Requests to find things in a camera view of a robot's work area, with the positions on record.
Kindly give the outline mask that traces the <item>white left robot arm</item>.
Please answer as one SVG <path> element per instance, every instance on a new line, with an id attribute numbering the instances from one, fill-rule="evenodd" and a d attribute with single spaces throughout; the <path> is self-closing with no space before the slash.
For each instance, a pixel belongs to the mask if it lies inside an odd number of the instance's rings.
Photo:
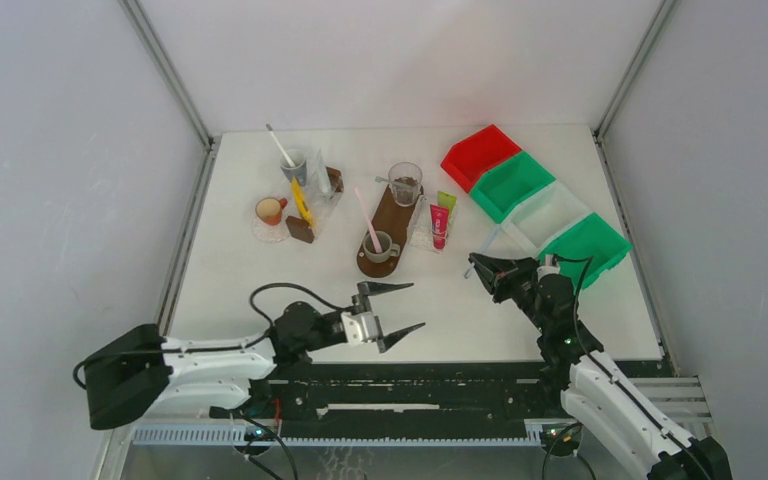
<path id="1" fill-rule="evenodd" d="M 266 320 L 266 329 L 233 340 L 181 340 L 141 324 L 79 361 L 73 382 L 85 392 L 90 426 L 112 430 L 147 414 L 178 415 L 207 408 L 234 418 L 277 412 L 270 379 L 311 364 L 311 353 L 337 345 L 373 344 L 380 353 L 394 347 L 417 325 L 387 333 L 374 313 L 373 296 L 400 290 L 398 284 L 360 282 L 347 306 L 289 282 L 269 283 L 250 294 L 291 289 L 324 306 L 288 304 Z"/>

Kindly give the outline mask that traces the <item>green toothpaste tube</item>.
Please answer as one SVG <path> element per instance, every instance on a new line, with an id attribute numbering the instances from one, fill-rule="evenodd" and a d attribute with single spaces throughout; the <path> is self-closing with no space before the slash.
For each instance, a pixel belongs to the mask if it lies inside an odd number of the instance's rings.
<path id="1" fill-rule="evenodd" d="M 457 203 L 457 197 L 453 194 L 439 191 L 437 194 L 437 205 L 448 211 L 448 217 L 452 218 Z"/>

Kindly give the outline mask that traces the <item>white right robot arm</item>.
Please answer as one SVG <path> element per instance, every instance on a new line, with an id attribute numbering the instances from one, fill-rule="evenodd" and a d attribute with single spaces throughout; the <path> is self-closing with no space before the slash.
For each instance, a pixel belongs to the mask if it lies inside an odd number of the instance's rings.
<path id="1" fill-rule="evenodd" d="M 539 332 L 545 366 L 539 406 L 568 413 L 641 479 L 729 479 L 728 455 L 714 438 L 698 439 L 649 400 L 579 316 L 584 280 L 561 272 L 567 258 L 468 257 L 492 300 L 512 301 Z"/>

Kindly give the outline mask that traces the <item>green bin with toothpaste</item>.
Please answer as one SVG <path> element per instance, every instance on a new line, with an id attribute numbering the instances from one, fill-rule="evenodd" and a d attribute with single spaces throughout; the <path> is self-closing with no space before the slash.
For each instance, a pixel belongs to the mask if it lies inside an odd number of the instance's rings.
<path id="1" fill-rule="evenodd" d="M 561 274 L 578 284 L 586 260 L 592 261 L 586 269 L 582 288 L 594 284 L 602 273 L 616 267 L 632 250 L 632 244 L 599 214 L 591 213 L 551 240 L 538 254 L 540 261 L 547 255 L 560 260 Z"/>

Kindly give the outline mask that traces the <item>orange ceramic cup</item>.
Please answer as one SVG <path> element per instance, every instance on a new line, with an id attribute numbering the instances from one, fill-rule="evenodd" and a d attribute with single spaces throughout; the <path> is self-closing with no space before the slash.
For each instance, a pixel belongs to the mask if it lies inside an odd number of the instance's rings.
<path id="1" fill-rule="evenodd" d="M 256 204 L 255 214 L 263 224 L 277 226 L 282 221 L 283 211 L 287 205 L 286 198 L 266 197 Z"/>

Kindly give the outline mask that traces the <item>clear textured acrylic holder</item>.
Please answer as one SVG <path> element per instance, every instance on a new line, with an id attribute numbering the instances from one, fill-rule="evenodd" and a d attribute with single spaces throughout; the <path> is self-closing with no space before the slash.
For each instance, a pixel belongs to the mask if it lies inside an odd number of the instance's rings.
<path id="1" fill-rule="evenodd" d="M 414 247 L 423 248 L 429 251 L 433 251 L 435 253 L 441 253 L 445 248 L 443 250 L 436 250 L 432 245 L 431 219 L 430 219 L 431 204 L 437 204 L 437 197 L 436 197 L 436 203 L 434 203 L 431 199 L 429 199 L 425 195 L 419 196 L 416 202 L 416 208 L 409 222 L 408 240 L 409 240 L 409 244 Z M 453 212 L 452 218 L 449 218 L 447 240 L 446 240 L 445 247 L 447 246 L 447 243 L 448 243 L 448 236 L 453 230 L 455 213 L 456 213 L 456 207 Z"/>

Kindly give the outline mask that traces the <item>clear glass tumbler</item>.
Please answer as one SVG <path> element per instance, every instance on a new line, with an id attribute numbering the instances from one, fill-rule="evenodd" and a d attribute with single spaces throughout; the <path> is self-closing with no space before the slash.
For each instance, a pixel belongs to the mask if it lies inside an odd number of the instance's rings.
<path id="1" fill-rule="evenodd" d="M 422 178 L 422 170 L 414 163 L 393 165 L 388 172 L 388 181 L 395 203 L 402 207 L 413 206 L 420 195 Z"/>

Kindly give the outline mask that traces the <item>red toothpaste tube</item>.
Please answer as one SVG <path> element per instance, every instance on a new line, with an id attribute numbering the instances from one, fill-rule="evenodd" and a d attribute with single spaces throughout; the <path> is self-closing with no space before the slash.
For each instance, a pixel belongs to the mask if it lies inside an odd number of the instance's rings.
<path id="1" fill-rule="evenodd" d="M 450 211 L 444 206 L 430 205 L 432 245 L 436 250 L 443 250 L 446 245 Z"/>

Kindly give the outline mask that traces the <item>white toothpaste tube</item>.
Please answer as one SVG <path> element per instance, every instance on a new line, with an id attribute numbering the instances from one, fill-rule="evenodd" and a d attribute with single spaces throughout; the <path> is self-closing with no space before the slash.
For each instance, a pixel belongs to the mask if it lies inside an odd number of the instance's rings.
<path id="1" fill-rule="evenodd" d="M 333 189 L 331 186 L 330 178 L 327 171 L 327 166 L 324 162 L 321 150 L 318 150 L 316 152 L 313 166 L 314 166 L 314 173 L 316 176 L 315 184 L 318 188 L 319 193 L 324 198 L 330 198 L 332 196 Z"/>

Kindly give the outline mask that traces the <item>yellow toothpaste tube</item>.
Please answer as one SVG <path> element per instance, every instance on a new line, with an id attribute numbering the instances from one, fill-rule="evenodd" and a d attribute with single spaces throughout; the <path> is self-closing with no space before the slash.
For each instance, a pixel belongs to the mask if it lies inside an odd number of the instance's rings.
<path id="1" fill-rule="evenodd" d="M 304 190 L 296 177 L 293 177 L 291 180 L 291 190 L 299 215 L 313 229 L 315 227 L 315 218 L 307 204 Z"/>

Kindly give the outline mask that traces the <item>pink toothbrush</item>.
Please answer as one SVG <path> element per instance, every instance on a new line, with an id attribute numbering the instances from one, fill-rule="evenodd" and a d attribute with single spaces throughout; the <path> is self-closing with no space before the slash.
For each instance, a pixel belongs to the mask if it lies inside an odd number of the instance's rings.
<path id="1" fill-rule="evenodd" d="M 358 204 L 359 204 L 360 209 L 362 211 L 363 218 L 364 218 L 364 220 L 366 222 L 368 234 L 369 234 L 370 240 L 372 242 L 373 249 L 374 249 L 374 251 L 376 253 L 382 253 L 383 252 L 383 248 L 381 246 L 380 240 L 379 240 L 378 235 L 376 233 L 375 227 L 374 227 L 374 225 L 372 223 L 372 218 L 369 215 L 369 211 L 368 211 L 366 202 L 364 201 L 363 194 L 361 193 L 361 190 L 360 190 L 360 188 L 358 186 L 355 186 L 353 188 L 353 191 L 354 191 L 355 196 L 356 196 L 356 198 L 358 200 Z"/>

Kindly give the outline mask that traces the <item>grey ceramic cup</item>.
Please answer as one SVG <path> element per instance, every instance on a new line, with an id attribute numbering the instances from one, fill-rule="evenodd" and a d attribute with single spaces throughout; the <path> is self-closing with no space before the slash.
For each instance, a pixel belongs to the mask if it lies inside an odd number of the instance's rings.
<path id="1" fill-rule="evenodd" d="M 366 234 L 362 249 L 365 258 L 373 264 L 384 264 L 401 255 L 401 246 L 388 233 L 378 230 Z"/>

